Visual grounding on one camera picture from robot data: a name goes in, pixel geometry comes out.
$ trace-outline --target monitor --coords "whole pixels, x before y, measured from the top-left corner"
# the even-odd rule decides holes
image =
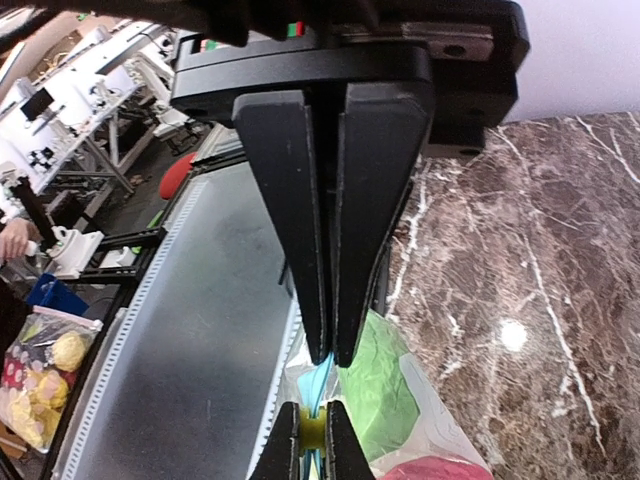
[[[41,88],[33,95],[33,97],[27,100],[22,107],[20,107],[20,110],[25,114],[27,120],[33,122],[36,118],[42,115],[52,103],[53,97],[45,88]]]

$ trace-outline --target green cloth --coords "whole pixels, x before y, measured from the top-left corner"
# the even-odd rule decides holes
[[[400,371],[399,359],[406,353],[396,328],[369,311],[353,364],[338,370],[351,423],[369,462],[404,445],[420,415]]]

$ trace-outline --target yellow object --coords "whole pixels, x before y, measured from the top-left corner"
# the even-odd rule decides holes
[[[53,440],[53,436],[56,433],[61,416],[62,415],[60,415],[60,413],[56,412],[52,408],[45,408],[42,413],[36,415],[36,419],[44,426],[42,435],[44,437],[45,445],[49,445],[51,440]]]
[[[45,407],[60,408],[66,403],[67,395],[69,395],[69,385],[58,372],[52,370],[38,383],[35,399]]]
[[[316,418],[311,418],[308,409],[300,409],[300,456],[307,450],[320,450],[323,458],[327,456],[326,429],[327,411],[324,408],[320,409]]]
[[[27,397],[21,397],[9,405],[11,429],[35,448],[45,445],[44,425],[36,421]]]
[[[24,390],[29,396],[29,401],[31,403],[37,403],[37,391],[38,385],[45,377],[44,373],[35,372],[29,368],[27,368],[27,379],[24,381]]]
[[[76,332],[67,332],[53,344],[53,362],[60,370],[75,372],[87,353],[87,345]]]

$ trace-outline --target cable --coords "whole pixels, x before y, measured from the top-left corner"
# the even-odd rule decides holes
[[[23,40],[26,40],[35,32],[40,30],[43,26],[58,16],[60,12],[58,10],[41,10],[38,13],[33,14],[26,22],[20,25],[18,28],[10,31],[6,35],[0,36],[0,52],[10,50]]]

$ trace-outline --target pink object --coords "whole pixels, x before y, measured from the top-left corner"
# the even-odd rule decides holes
[[[493,480],[493,475],[478,465],[422,457],[398,465],[381,480]]]

